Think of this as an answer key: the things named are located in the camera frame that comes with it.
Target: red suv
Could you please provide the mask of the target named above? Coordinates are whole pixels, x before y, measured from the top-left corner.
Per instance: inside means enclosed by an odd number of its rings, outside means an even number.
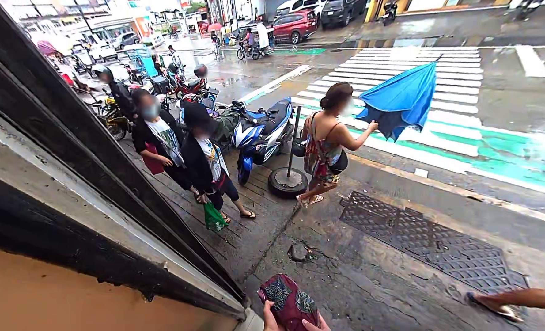
[[[289,40],[296,45],[317,30],[317,20],[313,10],[302,10],[277,18],[272,27],[276,40]]]

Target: storm drain grate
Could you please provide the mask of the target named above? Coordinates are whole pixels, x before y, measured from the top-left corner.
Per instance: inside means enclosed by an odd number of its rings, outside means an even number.
[[[360,192],[342,199],[340,220],[488,294],[528,288],[524,275],[510,270],[503,251],[489,243],[391,206]]]

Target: green plastic bag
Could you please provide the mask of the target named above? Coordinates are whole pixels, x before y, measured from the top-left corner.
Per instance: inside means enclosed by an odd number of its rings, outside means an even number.
[[[205,211],[205,225],[207,230],[221,231],[221,229],[228,226],[228,223],[224,221],[224,217],[220,212],[215,209],[211,201],[203,205]]]

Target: blue umbrella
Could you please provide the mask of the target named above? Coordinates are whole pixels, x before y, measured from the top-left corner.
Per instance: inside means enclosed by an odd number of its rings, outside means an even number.
[[[397,141],[406,127],[423,129],[435,88],[435,61],[406,70],[360,94],[366,108],[356,118],[378,122],[385,138]]]

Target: floral dress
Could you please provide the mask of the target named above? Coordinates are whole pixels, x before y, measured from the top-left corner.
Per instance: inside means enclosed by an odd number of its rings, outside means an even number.
[[[316,140],[316,125],[313,120],[315,115],[311,116],[309,121],[309,130],[307,134],[307,143],[305,146],[305,172],[310,174],[314,180],[319,181],[323,186],[337,184],[340,176],[332,173],[329,166],[333,166],[342,154],[342,146],[326,141],[326,139]],[[332,132],[337,123],[329,130],[326,135]]]

